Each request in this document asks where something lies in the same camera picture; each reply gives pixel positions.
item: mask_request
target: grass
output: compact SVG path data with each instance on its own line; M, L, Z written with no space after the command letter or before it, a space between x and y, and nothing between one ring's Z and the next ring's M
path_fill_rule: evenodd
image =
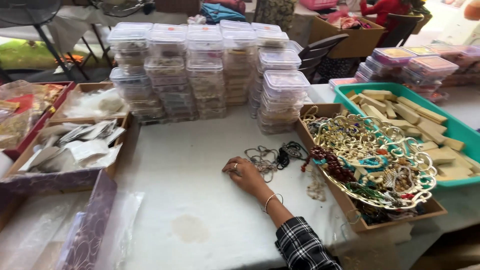
M72 55L81 55L84 58L88 53L82 51L71 51ZM104 59L99 59L97 64L95 60L90 59L85 64L85 68L106 67L107 62ZM2 69L22 69L22 68L36 68L36 69L55 69L57 68L55 58L45 46L45 42L36 41L35 46L31 47L27 40L13 39L10 42L0 45L0 67Z

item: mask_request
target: person in red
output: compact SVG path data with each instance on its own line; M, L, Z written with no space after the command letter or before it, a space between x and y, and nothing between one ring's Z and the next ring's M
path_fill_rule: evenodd
M387 15L389 13L397 15L408 15L411 9L410 0L379 0L373 7L367 7L367 1L360 1L361 15L377 14L376 24L383 26L387 31L395 28L395 23L387 25Z

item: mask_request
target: decorative metal basket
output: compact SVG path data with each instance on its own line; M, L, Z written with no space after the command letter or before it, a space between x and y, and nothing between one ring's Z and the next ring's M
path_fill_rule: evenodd
M436 186L435 175L437 174L437 170L432 166L432 159L427 153L422 152L422 146L416 139L405 137L405 133L400 128L392 126L389 122L380 121L375 117L361 117L355 114L350 114L347 117L339 115L320 125L318 133L314 137L314 142L316 145L332 150L334 153L340 147L350 147L354 144L375 145L391 153L394 157L393 162L398 162L399 158L406 158L410 161L411 167L420 171L419 177L412 181L411 187L404 192L399 192L399 194L409 193L414 197L401 199L404 206L394 207L379 200L353 193L345 187L344 183L330 176L325 168L320 167L324 176L354 199L374 207L395 210L414 208L418 203L426 202L427 199L432 197L430 191Z

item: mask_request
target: purple patterned paper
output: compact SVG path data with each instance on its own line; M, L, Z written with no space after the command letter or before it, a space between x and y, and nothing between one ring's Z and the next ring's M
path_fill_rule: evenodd
M21 195L33 195L47 191L92 187L100 170L101 168L91 168L73 172L12 175L0 180L0 189Z
M101 170L62 270L94 268L116 193L117 184L105 170Z

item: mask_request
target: finger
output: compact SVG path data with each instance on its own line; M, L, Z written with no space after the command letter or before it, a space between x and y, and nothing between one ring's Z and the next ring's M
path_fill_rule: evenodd
M238 164L244 164L246 159L242 159L241 157L234 157L228 160L227 164L229 163L238 163Z
M222 172L226 172L227 170L237 170L240 172L242 166L240 163L229 163L223 167Z
M228 175L236 184L238 184L238 182L241 180L241 176L239 176L236 172L229 171Z

